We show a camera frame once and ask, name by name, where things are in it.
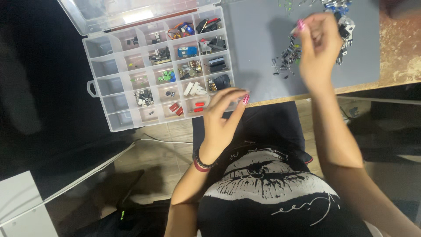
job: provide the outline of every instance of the graphic print on shirt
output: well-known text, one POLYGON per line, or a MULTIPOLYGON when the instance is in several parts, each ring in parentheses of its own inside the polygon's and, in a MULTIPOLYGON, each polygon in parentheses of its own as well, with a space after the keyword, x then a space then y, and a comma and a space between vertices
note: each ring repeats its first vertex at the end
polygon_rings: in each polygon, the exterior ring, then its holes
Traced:
POLYGON ((250 150, 227 167, 224 177, 213 184, 205 196, 227 201, 251 199, 265 205, 279 204, 272 215, 304 208, 311 212, 311 205, 315 201, 318 205, 326 205, 326 212, 314 223, 309 223, 310 226, 324 219, 333 205, 340 208, 333 199, 339 198, 338 195, 327 183, 309 172, 294 171, 285 163, 287 161, 287 155, 269 148, 250 150), (305 203, 297 199, 309 194, 319 196, 312 196, 305 203), (297 205, 283 206, 284 202, 294 199, 297 199, 297 205))

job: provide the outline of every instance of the red switch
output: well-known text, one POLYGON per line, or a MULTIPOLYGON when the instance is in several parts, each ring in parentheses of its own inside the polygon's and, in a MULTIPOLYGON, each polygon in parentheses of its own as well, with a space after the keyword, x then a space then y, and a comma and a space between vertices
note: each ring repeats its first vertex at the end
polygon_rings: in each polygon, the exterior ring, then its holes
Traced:
POLYGON ((176 111, 176 109, 178 109, 178 108, 179 108, 179 105, 177 103, 174 103, 172 106, 170 106, 171 112, 176 111))
POLYGON ((180 107, 179 110, 177 110, 176 114, 178 116, 182 115, 183 114, 183 107, 180 107))

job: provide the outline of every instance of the painted fingernail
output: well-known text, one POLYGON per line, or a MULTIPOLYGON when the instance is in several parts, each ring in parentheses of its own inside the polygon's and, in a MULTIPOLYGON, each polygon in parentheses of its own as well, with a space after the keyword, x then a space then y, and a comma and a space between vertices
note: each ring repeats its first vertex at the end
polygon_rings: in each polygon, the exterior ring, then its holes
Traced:
POLYGON ((250 98, 250 95, 247 94, 244 96, 244 99, 242 100, 242 102, 246 105, 248 103, 248 99, 250 98))
POLYGON ((303 20, 299 19, 297 21, 297 29, 298 29, 298 31, 304 30, 304 27, 306 27, 306 24, 304 23, 303 20))

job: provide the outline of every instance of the woman's right hand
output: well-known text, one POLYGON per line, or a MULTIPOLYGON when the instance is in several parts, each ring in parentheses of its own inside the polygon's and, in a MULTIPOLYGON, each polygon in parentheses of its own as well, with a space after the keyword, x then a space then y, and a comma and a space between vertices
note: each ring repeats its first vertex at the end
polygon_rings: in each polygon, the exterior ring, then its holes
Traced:
POLYGON ((331 88, 330 76, 343 41, 332 13, 317 13, 297 23, 301 37, 300 74, 311 94, 331 88))

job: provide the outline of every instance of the person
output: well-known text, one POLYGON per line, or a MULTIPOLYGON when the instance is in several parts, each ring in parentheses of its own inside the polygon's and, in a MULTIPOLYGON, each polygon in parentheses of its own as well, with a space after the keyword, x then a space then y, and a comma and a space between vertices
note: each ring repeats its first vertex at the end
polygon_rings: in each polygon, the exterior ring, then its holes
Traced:
POLYGON ((421 236, 367 175, 342 119, 330 82, 343 42, 335 17, 310 15, 297 22, 297 31, 300 74, 312 98, 326 181, 306 166, 312 158, 303 152, 293 102, 246 110, 246 90, 221 90, 203 118, 193 120, 199 149, 174 189, 165 236, 373 236, 378 230, 421 236), (224 116, 239 97, 236 109, 224 116))

